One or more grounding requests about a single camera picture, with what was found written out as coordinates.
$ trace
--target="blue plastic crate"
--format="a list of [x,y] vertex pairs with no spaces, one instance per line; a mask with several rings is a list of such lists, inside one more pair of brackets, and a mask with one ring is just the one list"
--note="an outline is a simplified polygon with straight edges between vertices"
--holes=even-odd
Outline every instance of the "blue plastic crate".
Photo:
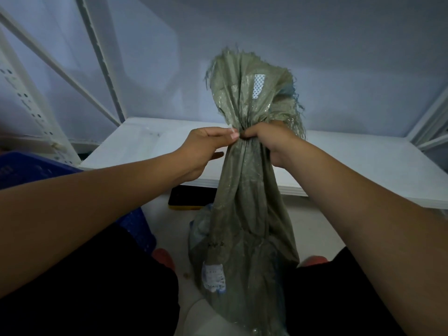
[[[0,190],[78,172],[82,170],[35,154],[8,152],[0,155]],[[141,208],[124,215],[116,221],[116,224],[125,228],[136,240],[138,246],[151,255],[155,249],[156,240],[149,230]]]

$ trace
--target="right hand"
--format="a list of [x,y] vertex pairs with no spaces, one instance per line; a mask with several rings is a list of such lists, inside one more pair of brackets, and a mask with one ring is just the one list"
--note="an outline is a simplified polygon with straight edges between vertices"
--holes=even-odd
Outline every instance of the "right hand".
[[291,141],[299,139],[281,120],[258,123],[241,133],[241,138],[251,137],[258,137],[271,151],[271,163],[279,168],[284,168],[285,153]]

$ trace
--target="forearm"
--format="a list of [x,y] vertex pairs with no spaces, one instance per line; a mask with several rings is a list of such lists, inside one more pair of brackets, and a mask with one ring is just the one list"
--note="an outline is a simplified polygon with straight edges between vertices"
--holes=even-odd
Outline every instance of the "forearm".
[[306,141],[284,155],[404,330],[446,333],[447,223]]
[[174,152],[0,191],[0,297],[181,183],[186,172]]

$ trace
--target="white shelf board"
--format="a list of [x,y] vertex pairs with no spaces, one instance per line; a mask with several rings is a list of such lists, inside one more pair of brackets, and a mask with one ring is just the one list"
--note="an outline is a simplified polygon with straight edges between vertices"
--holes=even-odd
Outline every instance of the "white shelf board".
[[[86,160],[83,169],[154,158],[182,145],[190,130],[225,124],[129,118]],[[448,209],[448,175],[405,138],[307,131],[307,140],[361,175],[423,206]],[[224,158],[210,161],[192,186],[217,187]],[[282,194],[306,196],[284,169],[274,168]]]

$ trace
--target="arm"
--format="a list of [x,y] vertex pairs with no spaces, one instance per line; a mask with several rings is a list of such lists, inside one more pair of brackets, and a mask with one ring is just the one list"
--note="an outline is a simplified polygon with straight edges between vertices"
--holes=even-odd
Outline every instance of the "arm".
[[0,191],[0,297],[31,281],[122,215],[198,178],[232,129],[191,131],[177,151]]
[[448,333],[448,224],[346,167],[284,125],[260,123],[271,160],[284,167],[346,243],[408,335]]

